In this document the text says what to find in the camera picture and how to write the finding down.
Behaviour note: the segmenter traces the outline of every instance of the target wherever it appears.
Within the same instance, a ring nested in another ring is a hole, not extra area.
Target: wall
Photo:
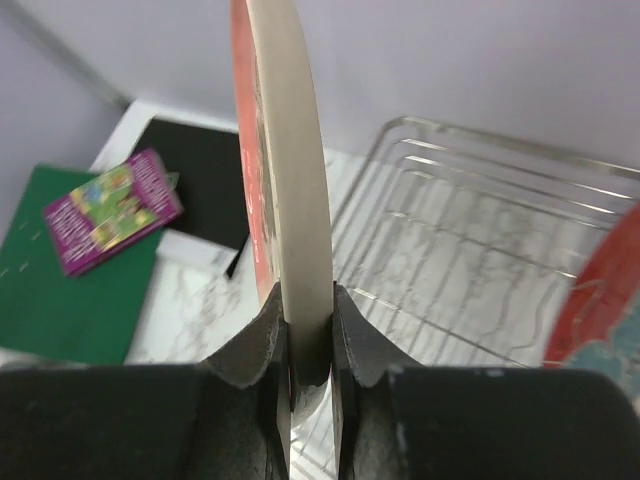
[[[227,0],[18,0],[134,96],[234,118]],[[297,0],[325,143],[412,114],[640,165],[633,0]]]
[[[24,33],[0,8],[0,239],[33,166],[88,167],[120,117]]]

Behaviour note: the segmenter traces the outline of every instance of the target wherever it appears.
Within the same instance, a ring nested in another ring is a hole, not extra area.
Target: black cutting board
[[[185,211],[168,226],[240,253],[249,223],[238,135],[153,118],[133,153],[148,147],[158,152],[168,172],[180,175],[176,192]]]

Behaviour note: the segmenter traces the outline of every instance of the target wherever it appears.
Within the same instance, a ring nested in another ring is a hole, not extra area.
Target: metal wire rack
[[[439,122],[380,132],[334,220],[336,278],[427,365],[540,365],[555,315],[640,171]],[[333,478],[330,392],[292,478]]]

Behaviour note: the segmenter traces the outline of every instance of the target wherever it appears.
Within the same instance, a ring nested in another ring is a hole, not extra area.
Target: purple snack packet
[[[149,148],[47,205],[44,216],[62,270],[79,275],[182,211]]]

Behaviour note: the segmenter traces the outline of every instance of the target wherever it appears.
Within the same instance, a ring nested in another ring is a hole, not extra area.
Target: green cutting board
[[[42,210],[94,177],[33,170],[0,249],[0,347],[71,362],[124,361],[161,231],[79,277],[64,276]]]

